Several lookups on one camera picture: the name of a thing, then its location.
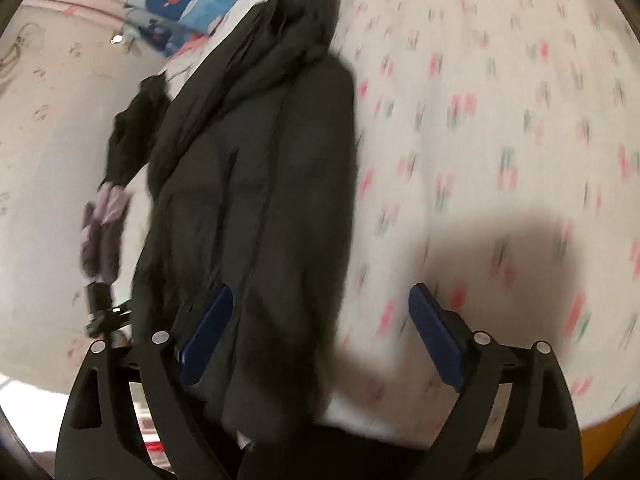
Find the black puffer jacket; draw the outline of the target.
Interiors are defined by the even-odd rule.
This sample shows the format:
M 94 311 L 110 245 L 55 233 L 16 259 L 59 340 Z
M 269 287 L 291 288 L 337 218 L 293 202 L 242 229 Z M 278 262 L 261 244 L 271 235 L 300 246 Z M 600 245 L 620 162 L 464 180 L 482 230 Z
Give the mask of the black puffer jacket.
M 338 0 L 256 4 L 183 85 L 151 152 L 132 333 L 176 341 L 218 284 L 233 312 L 192 391 L 209 419 L 279 441 L 322 407 L 352 237 L 355 85 Z

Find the black garment on quilt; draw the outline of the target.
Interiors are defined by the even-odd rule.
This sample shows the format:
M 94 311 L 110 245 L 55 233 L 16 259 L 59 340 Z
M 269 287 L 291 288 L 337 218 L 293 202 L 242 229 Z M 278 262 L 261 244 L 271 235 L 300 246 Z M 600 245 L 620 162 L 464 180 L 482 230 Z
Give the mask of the black garment on quilt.
M 126 188 L 149 162 L 169 104 L 164 73 L 140 82 L 139 91 L 126 110 L 114 117 L 107 143 L 104 183 Z

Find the purple folded jacket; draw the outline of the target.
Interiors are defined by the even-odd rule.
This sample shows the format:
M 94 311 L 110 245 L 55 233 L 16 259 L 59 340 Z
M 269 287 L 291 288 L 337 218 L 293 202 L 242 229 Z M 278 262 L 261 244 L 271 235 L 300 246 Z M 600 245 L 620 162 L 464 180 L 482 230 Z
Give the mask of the purple folded jacket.
M 90 282 L 111 285 L 119 276 L 130 198 L 122 186 L 105 182 L 96 199 L 86 203 L 80 231 L 80 263 Z

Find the cherry print bed sheet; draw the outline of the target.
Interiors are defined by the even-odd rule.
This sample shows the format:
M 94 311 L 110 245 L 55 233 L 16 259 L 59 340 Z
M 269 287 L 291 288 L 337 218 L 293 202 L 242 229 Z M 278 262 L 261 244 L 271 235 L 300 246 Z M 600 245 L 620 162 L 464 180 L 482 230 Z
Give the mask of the cherry print bed sheet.
M 504 344 L 552 345 L 578 422 L 639 400 L 639 44 L 614 0 L 342 0 L 355 232 L 329 424 L 430 440 L 454 392 L 417 282 Z

